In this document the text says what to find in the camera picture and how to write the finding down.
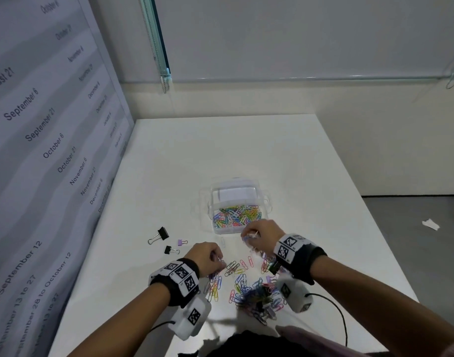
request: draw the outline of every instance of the plastic storage box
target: plastic storage box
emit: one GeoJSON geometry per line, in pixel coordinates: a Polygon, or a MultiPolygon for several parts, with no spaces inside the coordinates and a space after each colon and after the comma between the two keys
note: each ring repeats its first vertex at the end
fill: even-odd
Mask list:
{"type": "Polygon", "coordinates": [[[240,233],[257,219],[267,219],[265,198],[256,180],[233,178],[213,183],[210,188],[208,214],[216,234],[240,233]]]}

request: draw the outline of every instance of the black wrist strap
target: black wrist strap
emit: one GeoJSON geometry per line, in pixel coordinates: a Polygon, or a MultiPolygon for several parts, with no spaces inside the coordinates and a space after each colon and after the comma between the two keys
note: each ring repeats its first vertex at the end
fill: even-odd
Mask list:
{"type": "Polygon", "coordinates": [[[289,270],[293,277],[314,284],[310,269],[319,256],[327,254],[312,241],[297,234],[286,234],[276,244],[274,252],[279,264],[289,270]]]}
{"type": "Polygon", "coordinates": [[[199,290],[199,267],[190,259],[180,258],[151,274],[149,285],[153,283],[169,289],[170,306],[184,308],[199,290]]]}

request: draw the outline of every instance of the white tabletop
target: white tabletop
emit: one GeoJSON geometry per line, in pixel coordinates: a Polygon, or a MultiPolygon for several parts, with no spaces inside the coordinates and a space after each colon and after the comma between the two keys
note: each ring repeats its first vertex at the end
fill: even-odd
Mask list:
{"type": "MultiPolygon", "coordinates": [[[[330,257],[417,300],[315,115],[138,120],[50,356],[66,356],[142,292],[151,272],[178,258],[163,254],[166,245],[178,249],[178,239],[188,240],[179,257],[196,242],[215,241],[227,262],[247,261],[249,250],[238,234],[220,238],[206,214],[212,182],[238,176],[260,182],[271,197],[268,217],[287,233],[302,234],[330,257]],[[147,240],[161,226],[170,238],[149,246],[147,240]]],[[[261,275],[254,261],[247,274],[250,285],[261,275]]],[[[329,302],[315,297],[301,314],[286,307],[264,327],[228,302],[234,279],[224,276],[198,336],[183,342],[160,327],[137,356],[177,356],[202,346],[208,352],[236,331],[275,335],[275,324],[297,325],[344,343],[341,317],[329,302]]],[[[310,291],[329,296],[317,284],[310,291]]],[[[173,313],[168,308],[159,322],[173,313]]],[[[384,350],[344,315],[349,347],[384,350]]]]}

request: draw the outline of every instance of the cable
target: cable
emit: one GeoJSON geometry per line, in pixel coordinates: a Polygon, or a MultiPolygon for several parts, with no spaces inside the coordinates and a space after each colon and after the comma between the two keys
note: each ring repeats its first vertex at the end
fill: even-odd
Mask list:
{"type": "Polygon", "coordinates": [[[165,324],[167,324],[167,323],[171,323],[171,324],[173,324],[173,325],[176,324],[174,321],[167,321],[167,322],[159,323],[157,326],[152,327],[151,330],[150,330],[148,333],[151,333],[151,332],[152,332],[153,330],[155,330],[156,328],[161,327],[162,325],[165,325],[165,324]]]}
{"type": "Polygon", "coordinates": [[[344,324],[344,334],[346,335],[346,347],[347,347],[347,327],[346,327],[346,320],[344,319],[344,315],[343,313],[341,312],[340,308],[337,306],[336,303],[334,303],[333,301],[331,301],[329,298],[325,297],[325,296],[322,296],[320,294],[317,294],[317,293],[307,293],[304,295],[305,297],[307,296],[318,296],[318,297],[321,297],[321,298],[324,298],[325,300],[328,300],[330,301],[339,311],[339,313],[341,313],[341,317],[343,318],[343,324],[344,324]]]}

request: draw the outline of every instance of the gray floor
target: gray floor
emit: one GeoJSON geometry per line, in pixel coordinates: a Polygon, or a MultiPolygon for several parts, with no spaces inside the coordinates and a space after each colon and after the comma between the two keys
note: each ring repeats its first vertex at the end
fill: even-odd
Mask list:
{"type": "Polygon", "coordinates": [[[364,198],[419,301],[454,325],[454,197],[364,198]],[[422,225],[431,218],[438,231],[422,225]]]}

